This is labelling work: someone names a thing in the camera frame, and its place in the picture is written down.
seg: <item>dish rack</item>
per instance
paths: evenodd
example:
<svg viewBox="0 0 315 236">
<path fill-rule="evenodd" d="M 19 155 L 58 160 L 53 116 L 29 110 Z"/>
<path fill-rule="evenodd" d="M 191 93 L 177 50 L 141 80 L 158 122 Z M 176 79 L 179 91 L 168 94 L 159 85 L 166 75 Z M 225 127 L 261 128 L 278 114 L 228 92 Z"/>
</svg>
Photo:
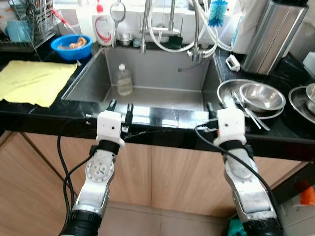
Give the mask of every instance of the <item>dish rack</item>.
<svg viewBox="0 0 315 236">
<path fill-rule="evenodd" d="M 53 28 L 57 21 L 53 14 L 53 0 L 26 0 L 19 1 L 16 4 L 14 0 L 10 1 L 16 18 L 21 21 L 27 21 L 30 30 L 26 30 L 30 42 L 11 42 L 9 39 L 0 41 L 1 52 L 20 52 L 31 53 L 55 35 Z"/>
</svg>

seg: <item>metal plate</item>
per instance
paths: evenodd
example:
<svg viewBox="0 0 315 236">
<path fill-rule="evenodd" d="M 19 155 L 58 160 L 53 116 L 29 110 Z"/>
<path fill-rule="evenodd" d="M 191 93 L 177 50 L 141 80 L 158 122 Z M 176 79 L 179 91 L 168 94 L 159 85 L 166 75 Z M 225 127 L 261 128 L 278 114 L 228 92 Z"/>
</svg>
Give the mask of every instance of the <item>metal plate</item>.
<svg viewBox="0 0 315 236">
<path fill-rule="evenodd" d="M 291 106 L 304 118 L 315 124 L 315 115 L 306 107 L 306 86 L 297 87 L 289 92 L 289 101 Z"/>
<path fill-rule="evenodd" d="M 233 101 L 233 98 L 231 96 L 230 91 L 233 90 L 235 91 L 239 96 L 240 96 L 240 86 L 246 83 L 256 83 L 253 80 L 245 80 L 245 79 L 233 79 L 233 80 L 228 80 L 223 82 L 222 84 L 219 85 L 217 89 L 217 96 L 220 102 L 225 102 L 227 107 L 237 107 Z M 272 119 L 277 116 L 279 116 L 282 112 L 284 111 L 284 108 L 281 108 L 280 110 L 277 111 L 272 111 L 272 112 L 267 112 L 267 113 L 262 113 L 258 114 L 258 117 L 260 119 Z"/>
</svg>

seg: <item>cabinet door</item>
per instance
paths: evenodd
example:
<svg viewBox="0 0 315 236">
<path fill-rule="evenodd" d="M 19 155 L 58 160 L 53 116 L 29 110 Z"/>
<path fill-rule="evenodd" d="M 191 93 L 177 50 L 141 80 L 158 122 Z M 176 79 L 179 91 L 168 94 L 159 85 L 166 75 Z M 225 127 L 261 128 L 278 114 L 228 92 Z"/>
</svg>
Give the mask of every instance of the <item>cabinet door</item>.
<svg viewBox="0 0 315 236">
<path fill-rule="evenodd" d="M 0 235 L 56 236 L 65 218 L 63 182 L 20 133 L 0 147 Z"/>
<path fill-rule="evenodd" d="M 27 133 L 30 141 L 47 158 L 62 177 L 65 176 L 57 152 L 57 137 Z M 68 169 L 72 169 L 89 155 L 95 140 L 62 137 L 61 147 Z M 118 153 L 115 176 L 110 184 L 110 200 L 130 204 L 151 204 L 151 156 L 148 145 L 126 144 Z M 85 181 L 85 165 L 71 175 L 75 191 L 78 193 Z"/>
<path fill-rule="evenodd" d="M 220 153 L 169 147 L 153 147 L 152 153 L 152 207 L 217 217 L 235 212 Z M 256 161 L 269 184 L 300 163 L 272 158 Z"/>
</svg>

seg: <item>yellow cloth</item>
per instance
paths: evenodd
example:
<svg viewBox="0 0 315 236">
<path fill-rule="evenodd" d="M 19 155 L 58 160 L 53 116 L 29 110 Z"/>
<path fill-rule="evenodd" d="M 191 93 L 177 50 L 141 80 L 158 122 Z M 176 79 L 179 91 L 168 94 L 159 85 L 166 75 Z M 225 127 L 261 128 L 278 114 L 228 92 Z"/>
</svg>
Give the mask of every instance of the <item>yellow cloth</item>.
<svg viewBox="0 0 315 236">
<path fill-rule="evenodd" d="M 0 100 L 50 107 L 76 64 L 12 60 L 0 72 Z"/>
</svg>

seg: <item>sink basin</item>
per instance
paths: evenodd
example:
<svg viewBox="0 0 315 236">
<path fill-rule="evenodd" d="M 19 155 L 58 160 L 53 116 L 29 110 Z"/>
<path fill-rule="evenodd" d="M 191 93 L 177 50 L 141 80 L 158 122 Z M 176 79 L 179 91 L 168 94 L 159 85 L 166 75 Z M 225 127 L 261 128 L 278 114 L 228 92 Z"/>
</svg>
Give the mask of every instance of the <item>sink basin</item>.
<svg viewBox="0 0 315 236">
<path fill-rule="evenodd" d="M 133 92 L 120 96 L 115 72 L 120 63 L 132 72 Z M 136 49 L 100 49 L 63 99 L 104 102 L 117 100 L 116 110 L 135 106 L 176 110 L 205 111 L 206 102 L 217 102 L 220 80 L 214 58 L 193 64 L 186 54 L 147 50 L 145 56 Z"/>
</svg>

